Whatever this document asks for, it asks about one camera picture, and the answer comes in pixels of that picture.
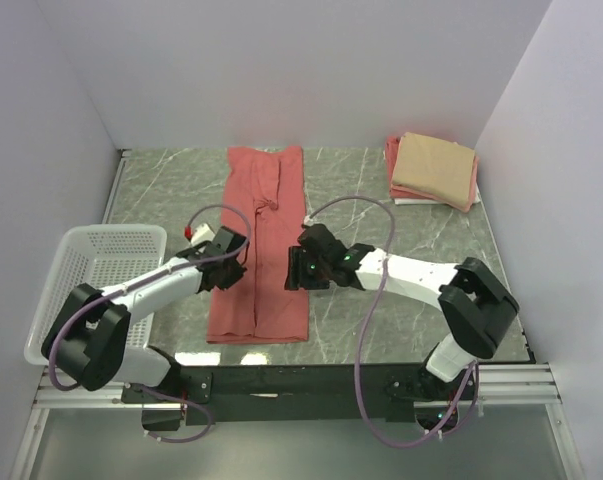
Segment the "red t shirt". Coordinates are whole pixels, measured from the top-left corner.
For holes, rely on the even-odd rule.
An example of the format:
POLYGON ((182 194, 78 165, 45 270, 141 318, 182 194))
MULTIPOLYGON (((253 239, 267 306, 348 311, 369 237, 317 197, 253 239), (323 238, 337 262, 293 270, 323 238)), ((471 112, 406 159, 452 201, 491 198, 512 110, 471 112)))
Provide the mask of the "red t shirt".
POLYGON ((243 278, 215 289, 206 340, 212 344, 272 344, 306 341, 309 299, 284 289, 288 249, 297 243, 306 216, 303 150, 279 152, 248 147, 227 150, 230 173, 223 203, 249 220, 251 240, 243 278))

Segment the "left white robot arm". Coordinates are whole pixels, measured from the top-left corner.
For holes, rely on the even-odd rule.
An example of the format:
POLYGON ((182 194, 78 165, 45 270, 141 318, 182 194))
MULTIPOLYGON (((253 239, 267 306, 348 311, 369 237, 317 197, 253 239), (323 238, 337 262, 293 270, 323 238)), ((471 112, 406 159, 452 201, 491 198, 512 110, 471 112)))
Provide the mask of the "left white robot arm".
POLYGON ((117 380, 145 385, 157 401, 174 399, 181 388, 174 360, 154 348, 128 347, 128 331, 177 300, 237 283, 246 271, 238 256, 249 241, 249 235, 222 227, 133 280, 103 289, 75 287, 41 348, 52 385, 96 391, 117 380))

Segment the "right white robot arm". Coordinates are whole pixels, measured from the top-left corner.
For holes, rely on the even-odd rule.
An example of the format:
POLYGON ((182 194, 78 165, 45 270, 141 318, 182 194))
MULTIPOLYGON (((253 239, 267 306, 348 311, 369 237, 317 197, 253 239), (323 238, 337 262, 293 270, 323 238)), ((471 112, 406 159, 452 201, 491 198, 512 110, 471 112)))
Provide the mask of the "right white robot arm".
POLYGON ((494 357, 519 304, 481 260, 435 263, 390 254, 356 243, 345 246, 323 224, 305 226, 288 248, 284 288, 325 290, 331 284, 361 291, 382 290, 439 310, 449 333, 428 354, 421 368, 425 395, 441 399, 458 375, 476 360, 494 357))

